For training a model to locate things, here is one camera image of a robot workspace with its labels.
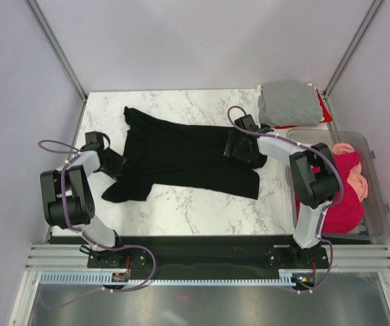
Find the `black t-shirt blue logo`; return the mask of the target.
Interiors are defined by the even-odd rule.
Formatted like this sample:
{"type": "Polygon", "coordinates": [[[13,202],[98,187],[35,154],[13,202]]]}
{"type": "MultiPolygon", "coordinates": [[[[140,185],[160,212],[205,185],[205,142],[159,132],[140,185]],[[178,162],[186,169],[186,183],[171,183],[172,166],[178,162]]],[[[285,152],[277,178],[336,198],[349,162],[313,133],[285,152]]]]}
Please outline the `black t-shirt blue logo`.
{"type": "Polygon", "coordinates": [[[176,124],[129,107],[124,108],[124,118],[129,129],[122,176],[103,192],[102,199],[145,201],[155,184],[258,199],[256,170],[265,165],[267,157],[247,164],[224,156],[233,127],[176,124]]]}

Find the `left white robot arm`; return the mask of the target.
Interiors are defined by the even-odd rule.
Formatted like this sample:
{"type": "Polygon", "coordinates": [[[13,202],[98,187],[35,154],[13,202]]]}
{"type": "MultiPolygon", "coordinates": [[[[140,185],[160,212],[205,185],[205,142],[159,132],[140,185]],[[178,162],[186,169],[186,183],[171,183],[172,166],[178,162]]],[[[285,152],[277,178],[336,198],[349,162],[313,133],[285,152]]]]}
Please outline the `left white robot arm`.
{"type": "Polygon", "coordinates": [[[61,167],[41,173],[43,213],[48,225],[72,231],[93,251],[103,251],[110,266],[119,267],[126,261],[126,249],[118,233],[97,217],[88,182],[100,167],[97,151],[77,151],[61,167]]]}

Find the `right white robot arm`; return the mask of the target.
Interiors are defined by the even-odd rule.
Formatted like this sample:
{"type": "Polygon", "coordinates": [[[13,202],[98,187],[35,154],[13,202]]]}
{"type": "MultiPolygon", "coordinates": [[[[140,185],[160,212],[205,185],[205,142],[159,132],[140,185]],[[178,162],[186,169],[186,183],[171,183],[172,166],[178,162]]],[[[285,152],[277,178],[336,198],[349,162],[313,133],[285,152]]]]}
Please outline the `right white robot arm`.
{"type": "Polygon", "coordinates": [[[267,156],[289,167],[300,211],[293,232],[297,245],[289,250],[288,256],[299,268],[310,263],[313,260],[311,247],[321,240],[327,210],[335,198],[341,200],[344,195],[330,148],[325,143],[302,144],[273,133],[233,129],[228,134],[224,155],[248,164],[267,156]]]}

